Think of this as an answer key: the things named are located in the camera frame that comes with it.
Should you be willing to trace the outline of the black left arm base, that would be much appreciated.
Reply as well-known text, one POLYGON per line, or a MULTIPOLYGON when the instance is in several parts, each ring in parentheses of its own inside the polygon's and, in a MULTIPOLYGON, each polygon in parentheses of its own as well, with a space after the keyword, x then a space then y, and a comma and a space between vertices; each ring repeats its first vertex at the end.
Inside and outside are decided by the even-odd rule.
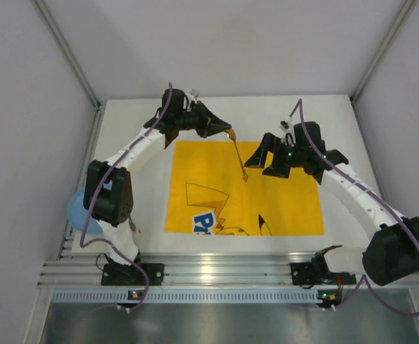
MULTIPOLYGON (((150 286, 161 286, 165 275, 165 265, 161 263, 139 263, 148 277, 150 286)), ((146 286, 141 271, 131 265, 124 265, 108 260, 102 270, 101 285, 103 286, 146 286)))

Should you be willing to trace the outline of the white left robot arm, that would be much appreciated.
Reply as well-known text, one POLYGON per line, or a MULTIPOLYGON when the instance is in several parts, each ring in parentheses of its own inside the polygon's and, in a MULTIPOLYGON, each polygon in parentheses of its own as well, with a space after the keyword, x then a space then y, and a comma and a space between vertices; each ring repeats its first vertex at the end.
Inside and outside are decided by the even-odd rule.
POLYGON ((85 237, 90 222, 95 221, 103 233, 100 242, 109 247, 109 258, 117 264, 134 266, 140 250, 129 226, 134 206, 133 176, 182 131, 193 130, 200 138, 207 138, 231 129, 231 124, 198 99, 196 91, 166 89, 160 107, 124 148, 104 161, 93 160, 88 165, 83 198, 87 215, 80 246, 94 244, 85 237))

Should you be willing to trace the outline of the gold spoon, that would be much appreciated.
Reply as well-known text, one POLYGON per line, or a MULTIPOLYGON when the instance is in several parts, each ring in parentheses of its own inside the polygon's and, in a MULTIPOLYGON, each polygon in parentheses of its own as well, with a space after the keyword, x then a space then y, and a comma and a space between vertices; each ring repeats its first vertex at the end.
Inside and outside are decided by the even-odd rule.
POLYGON ((248 179, 249 179, 249 175, 248 175, 248 173, 246 171, 246 168, 244 166, 244 163, 243 163, 243 161, 241 159, 241 154, 239 152, 239 147, 238 147, 237 139, 236 139, 236 132, 235 132, 235 130, 233 128, 231 128, 231 129, 228 129, 226 131, 226 135, 227 135, 227 138, 229 140, 231 140, 233 142, 233 144, 234 144, 234 147, 235 147, 235 150, 236 150, 236 155, 238 157, 239 164, 240 164, 240 167, 241 167, 241 171, 242 171, 242 175, 243 175, 243 180, 244 180, 244 182, 247 182, 248 179))

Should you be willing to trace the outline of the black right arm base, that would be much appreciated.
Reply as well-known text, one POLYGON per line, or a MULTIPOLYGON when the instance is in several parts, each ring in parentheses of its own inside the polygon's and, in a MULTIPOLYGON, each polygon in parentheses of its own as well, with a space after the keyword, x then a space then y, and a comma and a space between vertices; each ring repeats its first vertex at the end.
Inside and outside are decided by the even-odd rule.
POLYGON ((324 254, 340 248, 334 245, 319 250, 309 262, 291 263, 292 284, 304 289, 311 289, 316 285, 356 285, 356 278, 347 272, 330 272, 324 261, 324 254))

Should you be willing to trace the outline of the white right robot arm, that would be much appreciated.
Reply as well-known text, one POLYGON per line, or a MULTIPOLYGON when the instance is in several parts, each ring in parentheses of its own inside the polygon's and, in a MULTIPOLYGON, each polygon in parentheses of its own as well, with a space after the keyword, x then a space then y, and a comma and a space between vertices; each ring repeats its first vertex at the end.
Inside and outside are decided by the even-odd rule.
POLYGON ((380 205, 348 159, 336 149, 325 148, 316 122, 296 124, 293 131, 293 143, 265 133, 245 167, 260 168, 263 175, 278 178, 288 178, 292 168, 303 169, 341 202, 369 241, 363 247, 337 244, 319 250, 312 264, 320 276, 364 274, 385 286, 419 272, 419 217, 409 219, 380 205))

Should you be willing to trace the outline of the yellow pikachu place mat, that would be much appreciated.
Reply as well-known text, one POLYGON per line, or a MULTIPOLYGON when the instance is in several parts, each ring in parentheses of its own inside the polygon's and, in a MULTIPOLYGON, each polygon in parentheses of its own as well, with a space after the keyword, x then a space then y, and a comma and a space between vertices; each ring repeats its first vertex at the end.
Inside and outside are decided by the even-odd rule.
MULTIPOLYGON (((256 142, 238 144, 241 159, 256 142)), ((288 178, 246 169, 244 182, 233 143, 179 141, 175 145, 167 232, 225 236, 319 236, 324 234, 316 181, 293 168, 288 178)))

